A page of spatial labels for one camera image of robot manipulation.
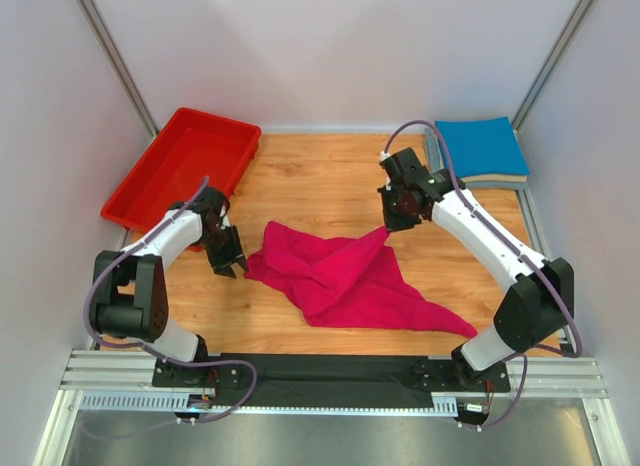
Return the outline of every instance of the white wall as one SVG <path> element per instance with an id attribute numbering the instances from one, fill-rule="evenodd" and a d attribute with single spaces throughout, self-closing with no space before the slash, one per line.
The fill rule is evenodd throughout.
<path id="1" fill-rule="evenodd" d="M 513 115 L 577 0 L 96 0 L 154 119 L 388 130 Z"/>
<path id="2" fill-rule="evenodd" d="M 640 464 L 640 0 L 598 0 L 524 127 L 553 253 L 576 271 L 576 317 Z"/>
<path id="3" fill-rule="evenodd" d="M 2 464 L 31 464 L 101 249 L 148 138 L 74 0 L 0 1 Z"/>

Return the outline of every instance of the purple cable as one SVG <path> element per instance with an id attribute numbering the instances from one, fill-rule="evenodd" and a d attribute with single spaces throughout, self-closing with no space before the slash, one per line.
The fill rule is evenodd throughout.
<path id="1" fill-rule="evenodd" d="M 491 224 L 491 222 L 482 213 L 480 213 L 479 211 L 474 211 L 473 205 L 471 204 L 471 202 L 469 202 L 469 200 L 466 198 L 466 196 L 462 193 L 462 189 L 460 188 L 460 185 L 458 184 L 458 177 L 456 176 L 456 172 L 455 172 L 455 169 L 453 167 L 453 161 L 451 160 L 451 154 L 449 152 L 449 146 L 447 146 L 447 141 L 444 139 L 444 136 L 442 135 L 440 130 L 438 128 L 436 128 L 435 124 L 430 123 L 429 121 L 422 120 L 422 119 L 415 119 L 413 121 L 409 121 L 409 122 L 403 124 L 398 129 L 396 129 L 394 131 L 394 133 L 389 137 L 389 140 L 387 141 L 387 144 L 386 144 L 386 146 L 384 148 L 384 152 L 385 153 L 389 152 L 389 148 L 391 147 L 391 144 L 393 143 L 393 141 L 396 139 L 396 137 L 403 130 L 405 130 L 409 126 L 414 126 L 416 124 L 420 124 L 422 126 L 426 126 L 426 127 L 430 128 L 431 130 L 433 130 L 433 132 L 435 133 L 436 137 L 438 138 L 438 141 L 439 141 L 440 145 L 442 146 L 442 150 L 443 150 L 445 158 L 447 160 L 447 169 L 449 170 L 449 174 L 451 175 L 451 182 L 453 183 L 453 189 L 455 189 L 456 194 L 460 198 L 460 201 L 462 201 L 462 204 L 464 204 L 464 206 L 471 213 L 473 213 L 473 215 L 476 218 L 478 218 L 478 220 L 482 224 L 484 224 L 489 229 L 489 231 L 491 231 L 500 241 L 502 241 L 502 243 L 504 243 L 504 245 L 507 248 L 509 248 L 513 252 L 513 254 L 515 254 L 520 259 L 522 259 L 522 261 L 524 261 L 524 263 L 527 266 L 529 266 L 529 268 L 531 268 L 533 273 L 538 277 L 538 279 L 540 279 L 540 281 L 542 282 L 544 287 L 549 291 L 549 293 L 551 294 L 551 297 L 553 298 L 553 300 L 558 305 L 558 308 L 560 308 L 560 311 L 562 311 L 562 314 L 563 314 L 564 318 L 566 319 L 567 324 L 569 325 L 569 329 L 571 330 L 571 334 L 573 335 L 573 338 L 574 338 L 575 343 L 576 343 L 576 350 L 573 353 L 564 352 L 564 351 L 562 351 L 562 350 L 560 350 L 558 348 L 554 348 L 552 346 L 546 346 L 544 344 L 538 345 L 536 347 L 538 349 L 544 349 L 545 351 L 550 351 L 552 353 L 556 353 L 556 354 L 559 354 L 559 355 L 562 355 L 562 356 L 566 356 L 566 357 L 569 357 L 569 358 L 579 358 L 580 356 L 582 356 L 582 351 L 583 351 L 582 338 L 580 337 L 580 333 L 578 332 L 578 328 L 576 326 L 576 323 L 573 320 L 573 317 L 571 316 L 571 313 L 569 312 L 569 308 L 567 308 L 567 305 L 565 304 L 565 302 L 563 301 L 562 297 L 560 296 L 560 294 L 558 293 L 556 288 L 553 286 L 553 284 L 551 284 L 551 281 L 549 281 L 547 279 L 547 277 L 542 273 L 542 271 L 540 271 L 540 269 L 534 264 L 534 262 L 531 261 L 531 259 L 526 254 L 522 254 L 520 249 L 518 249 L 518 247 L 515 244 L 513 244 L 511 241 L 509 241 L 509 238 L 507 238 L 504 234 L 502 234 L 502 232 L 500 232 L 500 230 L 498 228 L 496 228 L 493 224 Z M 518 401 L 520 400 L 520 397 L 522 396 L 522 391 L 524 390 L 524 382 L 525 382 L 526 377 L 527 377 L 528 362 L 527 362 L 527 357 L 525 355 L 519 355 L 519 356 L 523 357 L 522 379 L 520 380 L 520 385 L 518 386 L 518 390 L 516 391 L 516 395 L 515 395 L 515 397 L 513 399 L 513 402 L 511 403 L 511 405 L 509 406 L 507 411 L 502 415 L 502 417 L 500 417 L 499 419 L 497 419 L 493 423 L 490 423 L 490 424 L 484 426 L 483 429 L 492 428 L 492 427 L 499 426 L 500 424 L 504 423 L 509 418 L 509 416 L 511 416 L 511 414 L 513 413 L 513 410 L 515 408 L 515 405 L 518 403 Z"/>
<path id="2" fill-rule="evenodd" d="M 87 332 L 89 333 L 89 335 L 94 339 L 94 341 L 96 343 L 98 343 L 101 346 L 105 346 L 108 348 L 113 348 L 113 349 L 127 349 L 127 348 L 137 348 L 137 347 L 142 347 L 142 349 L 144 351 L 146 351 L 147 353 L 155 356 L 156 358 L 161 359 L 162 361 L 167 361 L 173 364 L 177 364 L 178 366 L 183 366 L 186 368 L 214 368 L 214 367 L 218 367 L 218 366 L 227 366 L 227 365 L 238 365 L 238 366 L 246 366 L 247 368 L 249 368 L 251 370 L 251 374 L 252 374 L 252 378 L 251 378 L 251 385 L 249 386 L 249 389 L 247 390 L 247 392 L 245 393 L 245 395 L 240 399 L 240 401 L 238 401 L 236 404 L 234 404 L 233 406 L 229 407 L 227 410 L 223 411 L 222 413 L 219 414 L 214 414 L 212 416 L 206 416 L 204 418 L 201 419 L 197 419 L 195 420 L 196 423 L 200 423 L 200 424 L 204 424 L 204 423 L 211 423 L 212 421 L 217 421 L 219 419 L 222 418 L 226 418 L 227 416 L 229 416 L 231 413 L 233 413 L 235 410 L 237 410 L 240 406 L 242 406 L 245 401 L 247 401 L 247 399 L 249 399 L 249 397 L 253 394 L 255 388 L 256 388 L 256 382 L 258 379 L 258 372 L 255 368 L 255 366 L 251 363 L 249 363 L 248 361 L 244 361 L 241 359 L 229 359 L 229 360 L 222 360 L 222 361 L 208 361 L 208 362 L 204 362 L 204 363 L 190 363 L 190 362 L 186 362 L 186 361 L 180 361 L 178 359 L 174 359 L 174 358 L 169 358 L 167 356 L 164 356 L 160 353 L 158 353 L 157 351 L 155 351 L 154 349 L 152 349 L 150 346 L 142 343 L 142 342 L 132 342 L 132 343 L 111 343 L 109 341 L 105 341 L 104 339 L 102 339 L 102 337 L 100 337 L 100 335 L 94 331 L 93 327 L 91 326 L 91 321 L 89 320 L 89 310 L 91 309 L 91 302 L 93 301 L 93 297 L 96 294 L 96 291 L 98 290 L 98 288 L 100 287 L 100 285 L 102 284 L 102 282 L 105 280 L 105 278 L 115 269 L 118 267 L 118 265 L 120 263 L 122 263 L 125 259 L 127 259 L 129 256 L 131 256 L 132 254 L 134 254 L 137 251 L 140 251 L 142 248 L 144 248 L 148 242 L 152 241 L 156 236 L 158 236 L 167 226 L 169 226 L 171 223 L 173 223 L 178 216 L 180 216 L 189 206 L 191 206 L 191 204 L 193 204 L 193 202 L 198 198 L 198 196 L 200 196 L 200 194 L 202 194 L 202 192 L 204 191 L 204 189 L 207 187 L 209 183 L 209 176 L 205 176 L 204 178 L 202 178 L 202 182 L 200 183 L 200 186 L 198 187 L 198 190 L 195 192 L 195 194 L 193 196 L 191 196 L 191 198 L 189 198 L 189 200 L 184 203 L 180 209 L 178 209 L 174 214 L 171 215 L 171 217 L 167 218 L 165 221 L 163 221 L 162 223 L 160 223 L 150 234 L 149 236 L 146 238 L 146 240 L 144 242 L 140 242 L 139 244 L 135 245 L 134 247 L 132 247 L 131 249 L 128 249 L 127 251 L 125 251 L 123 254 L 121 254 L 120 256 L 118 256 L 111 264 L 109 264 L 109 266 L 107 266 L 105 268 L 104 271 L 102 271 L 102 273 L 100 273 L 98 275 L 98 277 L 96 278 L 96 280 L 93 282 L 93 284 L 91 285 L 91 288 L 89 288 L 89 292 L 87 293 L 87 297 L 85 299 L 84 302 L 84 307 L 82 310 L 82 319 L 84 321 L 84 327 L 87 330 Z M 107 436 L 97 436 L 94 435 L 92 433 L 89 433 L 84 426 L 81 424 L 81 430 L 84 434 L 87 434 L 87 436 L 93 438 L 93 439 L 101 439 L 101 440 L 117 440 L 117 439 L 127 439 L 127 438 L 132 438 L 134 436 L 137 436 L 138 434 L 143 434 L 149 431 L 153 431 L 155 429 L 164 427 L 164 426 L 168 426 L 169 424 L 175 424 L 175 421 L 167 421 L 166 423 L 161 423 L 161 424 L 157 424 L 155 426 L 151 426 L 147 429 L 144 429 L 142 431 L 137 431 L 135 433 L 130 433 L 130 434 L 124 434 L 124 435 L 118 435 L 118 436 L 111 436 L 111 437 L 107 437 Z M 182 423 L 186 423 L 186 424 L 191 424 L 190 421 L 182 421 Z"/>

